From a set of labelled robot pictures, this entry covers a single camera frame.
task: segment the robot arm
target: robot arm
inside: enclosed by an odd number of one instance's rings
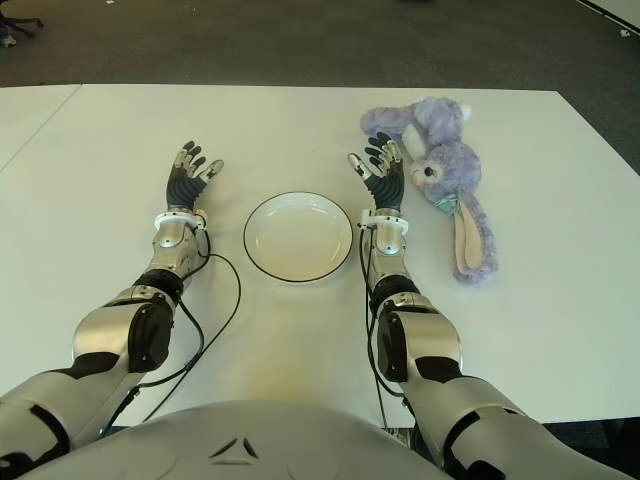
[[[379,322],[378,367],[403,390],[436,464],[464,479],[629,478],[566,447],[490,383],[462,374],[456,328],[404,266],[400,150],[385,134],[369,141],[375,148],[365,151],[379,175],[355,154],[348,160],[376,203],[361,227],[372,230],[366,281]]]
[[[168,355],[176,305],[203,264],[206,215],[196,198],[223,167],[187,143],[156,218],[153,258],[135,283],[90,312],[73,337],[73,365],[40,373],[0,397],[0,478],[15,478],[95,441],[127,393]]]

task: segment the floppy ear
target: floppy ear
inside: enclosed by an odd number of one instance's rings
[[[467,105],[466,103],[460,104],[460,110],[462,111],[462,118],[464,121],[468,121],[471,118],[471,105]]]
[[[414,162],[427,154],[427,146],[413,123],[409,123],[401,135],[402,145]]]
[[[498,269],[495,239],[487,215],[473,193],[458,195],[453,219],[454,276],[468,285],[490,280]]]
[[[411,121],[411,110],[406,107],[380,107],[369,110],[360,119],[360,128],[370,137],[378,132],[399,140]]]

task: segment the purple stuffed rabbit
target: purple stuffed rabbit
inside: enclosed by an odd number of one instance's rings
[[[411,156],[411,178],[427,200],[453,216],[453,274],[460,283],[481,284],[498,269],[489,221],[473,192],[482,176],[480,160],[462,142],[471,110],[449,98],[425,98],[411,105],[375,108],[360,121],[363,132],[384,132]]]

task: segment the green bow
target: green bow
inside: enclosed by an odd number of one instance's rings
[[[456,210],[458,210],[458,194],[451,193],[449,195],[445,195],[437,202],[433,203],[436,207],[442,210],[447,215],[453,215]]]

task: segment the bunny face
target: bunny face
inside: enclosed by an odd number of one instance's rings
[[[453,193],[473,192],[482,176],[480,159],[462,142],[440,145],[428,157],[418,157],[412,171],[413,182],[432,203]]]

